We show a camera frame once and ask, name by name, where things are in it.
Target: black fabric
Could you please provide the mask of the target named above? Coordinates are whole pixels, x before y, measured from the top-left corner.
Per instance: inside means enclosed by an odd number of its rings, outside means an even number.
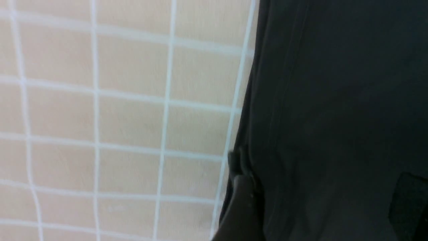
[[[231,180],[235,191],[212,241],[265,241],[253,179],[236,175]]]
[[[428,1],[259,9],[235,150],[263,187],[266,241],[397,240],[397,180],[428,178]]]
[[[222,210],[220,213],[219,218],[219,224],[223,222],[223,218],[227,212],[228,209],[230,209],[230,202],[232,200],[232,195],[235,194],[237,191],[236,187],[234,187],[233,182],[234,179],[239,176],[246,176],[250,180],[252,180],[252,195],[255,199],[255,206],[256,212],[257,212],[257,223],[262,224],[262,217],[263,217],[263,206],[264,206],[264,194],[263,194],[263,188],[261,187],[260,180],[257,178],[257,176],[254,175],[251,163],[248,157],[248,146],[242,146],[239,149],[235,151],[230,151],[228,154],[228,165],[229,165],[229,178],[228,178],[228,185],[226,190],[226,196],[225,201],[222,206]]]
[[[428,179],[401,174],[389,208],[389,222],[400,241],[428,240]]]

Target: tile wall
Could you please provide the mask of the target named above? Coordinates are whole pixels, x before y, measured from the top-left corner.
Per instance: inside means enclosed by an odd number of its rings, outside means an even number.
[[[0,240],[209,240],[257,8],[0,0]]]

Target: beige tile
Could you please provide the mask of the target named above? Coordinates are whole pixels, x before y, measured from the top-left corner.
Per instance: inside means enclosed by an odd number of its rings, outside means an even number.
[[[98,22],[153,33],[169,33],[170,0],[98,0]]]
[[[26,154],[24,141],[0,140],[0,179],[27,183]]]
[[[247,90],[248,80],[250,78],[251,66],[253,65],[253,58],[246,58],[244,64],[244,70],[242,72],[241,85],[239,87],[238,102],[236,107],[240,108],[244,104],[245,92]]]
[[[24,133],[21,104],[19,85],[0,84],[1,132]]]
[[[32,158],[36,185],[81,191],[94,189],[93,148],[33,143]]]
[[[92,197],[37,193],[43,222],[95,228]]]
[[[16,0],[20,11],[78,20],[90,20],[89,0]]]
[[[226,191],[227,191],[227,181],[229,180],[229,167],[228,165],[224,168],[224,175],[223,180],[221,181],[221,191],[220,191],[220,199],[224,200],[226,197]]]
[[[238,56],[175,48],[171,98],[232,105]]]
[[[29,189],[0,185],[0,219],[37,221],[34,199]]]
[[[100,88],[165,95],[167,45],[111,36],[98,41]]]
[[[177,2],[175,33],[204,41],[242,45],[251,0]]]
[[[235,114],[235,118],[233,119],[233,124],[232,124],[232,132],[230,133],[230,145],[229,145],[230,150],[233,150],[233,147],[235,146],[236,135],[238,134],[240,119],[241,119],[241,115]]]
[[[0,74],[18,75],[15,45],[10,22],[0,20]]]
[[[256,34],[257,34],[257,20],[259,18],[259,3],[256,0],[256,8],[254,9],[253,22],[251,23],[250,38],[248,39],[248,48],[254,49],[256,47]]]
[[[0,8],[9,8],[7,0],[0,0]]]
[[[129,241],[129,239],[125,237],[119,238],[119,237],[101,235],[101,241]]]
[[[44,241],[96,241],[97,236],[92,233],[43,229]]]
[[[209,240],[214,206],[197,203],[162,202],[158,238],[162,240]]]
[[[102,142],[160,148],[162,121],[162,104],[100,98]]]
[[[32,134],[93,140],[92,95],[30,87],[28,100]]]
[[[151,237],[155,201],[98,199],[100,228],[103,231]]]
[[[36,227],[1,225],[0,240],[2,241],[39,241],[39,232]]]
[[[156,194],[159,156],[102,149],[101,192]]]
[[[93,86],[89,33],[33,24],[20,27],[28,78]]]
[[[166,157],[162,194],[214,199],[220,176],[220,162]]]
[[[169,107],[166,146],[168,149],[222,155],[229,113]]]

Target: black bag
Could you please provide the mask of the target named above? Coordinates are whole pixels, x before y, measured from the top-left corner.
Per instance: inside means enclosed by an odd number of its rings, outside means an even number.
[[[219,233],[247,200],[251,240],[428,240],[428,1],[259,9]]]

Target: white grout line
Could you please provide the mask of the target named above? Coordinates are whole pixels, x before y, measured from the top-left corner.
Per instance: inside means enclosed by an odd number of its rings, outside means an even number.
[[[129,152],[135,152],[135,153],[143,153],[143,154],[153,154],[153,155],[160,155],[161,150],[156,148],[145,148],[145,147],[138,147],[138,146],[123,146],[113,143],[100,143],[100,148],[103,149],[109,149],[109,150],[118,150],[118,151],[129,151]]]
[[[15,219],[0,219],[0,225],[13,225],[13,226],[24,226],[24,227],[38,227],[37,222],[24,221],[24,220],[15,220]]]
[[[136,100],[136,101],[144,101],[144,102],[152,102],[152,103],[164,103],[165,100],[162,97],[157,96],[148,96],[142,94],[133,94],[133,93],[125,93],[116,90],[100,90],[99,94],[101,96],[114,97],[120,99],[128,99],[128,100]]]
[[[25,135],[17,134],[17,133],[4,133],[0,132],[0,140],[13,140],[13,141],[24,141]],[[36,143],[46,143],[51,145],[75,145],[82,147],[95,147],[95,143],[90,141],[81,141],[81,140],[73,140],[73,139],[64,139],[64,138],[56,138],[50,136],[31,136],[30,140]],[[161,150],[157,148],[146,148],[139,146],[127,146],[127,145],[119,145],[113,143],[105,143],[101,142],[98,145],[101,149],[108,150],[118,150],[118,151],[126,151],[126,152],[134,152],[134,153],[143,153],[143,154],[152,154],[152,155],[160,155]],[[176,150],[168,150],[165,149],[164,155],[168,157],[183,157],[189,159],[200,159],[206,161],[215,161],[220,162],[223,157],[218,155],[210,155],[189,151],[176,151]]]
[[[74,197],[88,197],[93,198],[93,192],[85,192],[85,191],[75,191],[75,190],[62,190],[62,189],[54,189],[50,187],[35,187],[36,191],[39,193],[47,193],[54,194],[59,196],[74,196]]]
[[[156,207],[155,207],[155,220],[153,223],[153,238],[152,238],[153,241],[156,241],[158,238],[158,223],[159,223],[159,209],[161,204],[163,165],[165,163],[166,131],[168,128],[169,95],[171,93],[171,76],[172,76],[172,60],[173,60],[173,54],[174,54],[176,13],[177,13],[177,0],[171,0],[171,16],[170,16],[170,22],[169,22],[169,43],[168,43],[168,64],[166,69],[165,103],[163,107],[162,141],[160,145],[158,189],[156,192],[157,198],[156,198]]]
[[[212,205],[215,204],[215,200],[213,199],[176,196],[176,195],[161,195],[160,200],[163,202],[205,203],[205,204],[212,204]]]
[[[8,18],[9,11],[7,9],[0,9],[0,18]],[[80,32],[91,32],[91,23],[86,21],[79,21],[74,19],[55,17],[50,15],[42,15],[33,12],[19,11],[17,18],[20,22],[42,25],[47,27],[63,28]],[[136,29],[129,29],[107,24],[98,24],[96,32],[101,35],[117,36],[124,39],[131,39],[137,41],[146,41],[159,44],[169,44],[169,36],[165,34],[156,34]],[[240,56],[242,48],[237,45],[226,45],[209,41],[200,41],[196,39],[186,39],[181,37],[174,38],[174,46],[190,48],[195,50],[216,52],[226,55]]]
[[[91,23],[49,15],[41,15],[32,12],[17,12],[17,19],[22,23],[43,25],[54,28],[66,28],[80,32],[91,32]]]
[[[13,76],[0,75],[0,83],[20,84],[21,81],[17,80],[16,77],[14,78]],[[46,81],[41,79],[28,79],[26,81],[26,84],[27,86],[46,88],[49,90],[59,90],[59,91],[68,91],[68,92],[95,95],[94,89],[90,87],[73,85],[73,84],[55,83],[52,81]],[[127,92],[121,92],[117,90],[98,89],[98,95],[119,98],[119,99],[128,99],[128,100],[134,100],[134,101],[151,102],[151,103],[157,103],[157,104],[165,103],[165,99],[163,97],[127,93]],[[185,107],[185,108],[206,109],[210,111],[222,111],[222,112],[240,113],[242,111],[241,108],[233,108],[226,105],[216,105],[216,104],[208,104],[208,103],[193,102],[193,101],[178,100],[178,99],[170,99],[169,105]]]
[[[242,75],[244,72],[245,60],[246,60],[246,57],[248,54],[247,53],[248,52],[247,51],[248,41],[250,39],[251,24],[253,22],[255,7],[256,7],[256,0],[251,0],[250,11],[248,14],[248,19],[247,19],[247,28],[245,30],[244,45],[242,47],[241,60],[239,62],[238,76],[237,76],[236,85],[235,85],[235,94],[233,96],[232,109],[235,109],[236,105],[238,103],[239,89],[240,89],[241,82],[242,82],[242,77],[243,77]],[[228,154],[228,150],[229,150],[229,146],[230,146],[230,139],[235,138],[235,137],[231,137],[234,118],[235,118],[235,113],[233,113],[233,112],[230,113],[229,126],[227,128],[227,139],[226,139],[226,144],[224,146],[223,160],[221,163],[220,177],[218,180],[217,194],[216,194],[214,210],[213,210],[213,214],[212,214],[210,239],[213,238],[214,233],[216,231],[215,230],[215,224],[216,224],[217,219],[218,219],[217,218],[218,208],[219,208],[219,206],[221,206],[221,205],[219,205],[219,200],[220,200],[220,194],[222,191],[221,187],[222,187],[222,182],[223,182],[224,170],[225,170],[226,164],[227,164],[227,154]]]
[[[200,102],[192,102],[192,101],[177,100],[177,99],[170,100],[169,105],[186,107],[186,108],[207,109],[211,111],[223,111],[223,112],[233,111],[232,107],[225,106],[225,105],[205,104]]]
[[[164,34],[155,34],[149,32],[137,31],[124,27],[117,27],[112,25],[98,25],[97,33],[106,36],[117,36],[124,39],[153,42],[158,44],[167,45],[169,42],[169,36]]]
[[[82,147],[95,146],[93,142],[89,142],[89,141],[56,138],[56,137],[50,137],[50,136],[32,136],[31,141],[38,142],[38,143],[46,143],[51,145],[75,145],[75,146],[82,146]]]
[[[92,228],[75,227],[75,226],[57,224],[57,223],[43,223],[42,226],[45,229],[57,229],[57,230],[64,230],[64,231],[71,231],[71,232],[85,232],[85,233],[92,233],[92,234],[96,234],[97,232],[96,229],[92,229]]]
[[[15,219],[0,219],[0,225],[38,227],[37,222],[15,220]],[[76,226],[63,225],[63,224],[57,224],[57,223],[42,223],[42,227],[46,229],[55,229],[55,230],[63,230],[63,231],[71,231],[71,232],[84,232],[84,233],[90,233],[95,235],[97,233],[96,229],[76,227]],[[120,238],[124,240],[132,240],[132,241],[151,241],[152,240],[151,238],[147,238],[147,237],[141,237],[137,235],[129,235],[129,234],[111,232],[111,231],[100,230],[99,233],[101,235]]]
[[[0,179],[0,185],[23,188],[23,189],[31,189],[31,185],[11,180]],[[93,198],[94,193],[89,191],[79,191],[79,190],[65,190],[65,189],[57,189],[50,187],[41,187],[34,186],[34,190],[38,193],[47,193],[54,194],[59,196],[74,196],[74,197],[87,197]],[[157,194],[135,194],[135,193],[114,193],[114,192],[98,192],[97,197],[99,199],[126,199],[126,200],[148,200],[148,201],[160,201],[165,202],[186,202],[186,203],[204,203],[204,204],[212,204],[216,203],[214,199],[205,199],[199,197],[192,196],[180,196],[180,195],[160,195],[158,197]]]
[[[239,56],[242,51],[242,48],[237,45],[222,45],[215,42],[202,42],[199,40],[184,39],[178,37],[175,37],[174,45],[183,48],[237,56]]]
[[[131,193],[98,193],[101,199],[127,199],[127,200],[149,200],[156,201],[155,194],[131,194]]]
[[[140,237],[137,235],[122,234],[122,233],[110,232],[110,231],[101,231],[101,234],[108,235],[110,237],[128,239],[133,241],[152,241],[152,238],[146,238],[146,237]]]
[[[17,133],[0,132],[0,140],[23,141],[25,135]]]
[[[13,40],[16,51],[16,59],[18,65],[18,75],[21,79],[21,105],[22,105],[22,117],[24,120],[25,127],[25,142],[26,142],[26,166],[27,166],[27,177],[30,190],[34,199],[34,205],[36,207],[36,216],[39,232],[39,241],[43,241],[43,228],[42,228],[42,211],[40,208],[39,199],[37,197],[36,190],[33,184],[33,168],[31,160],[31,127],[30,127],[30,114],[28,110],[28,95],[27,95],[27,86],[25,81],[25,64],[24,56],[22,54],[22,45],[21,45],[21,34],[19,33],[19,25],[16,21],[16,10],[15,10],[15,1],[9,0],[9,9],[10,9],[10,21],[12,27]]]
[[[214,161],[214,162],[221,162],[222,160],[222,156],[200,154],[200,153],[193,153],[193,152],[173,151],[173,150],[165,150],[164,155],[171,156],[171,157],[183,157],[188,159],[200,159],[200,160],[207,160],[207,161]]]
[[[0,185],[9,186],[9,187],[24,188],[24,189],[30,189],[30,185],[28,185],[26,183],[17,182],[17,181],[11,181],[11,180],[5,180],[5,179],[0,179]]]
[[[91,7],[91,49],[92,49],[92,73],[94,87],[94,141],[95,141],[95,164],[94,164],[94,220],[97,241],[101,241],[100,220],[98,215],[98,186],[100,175],[100,133],[99,133],[99,97],[98,97],[98,39],[97,39],[97,0],[90,1]]]

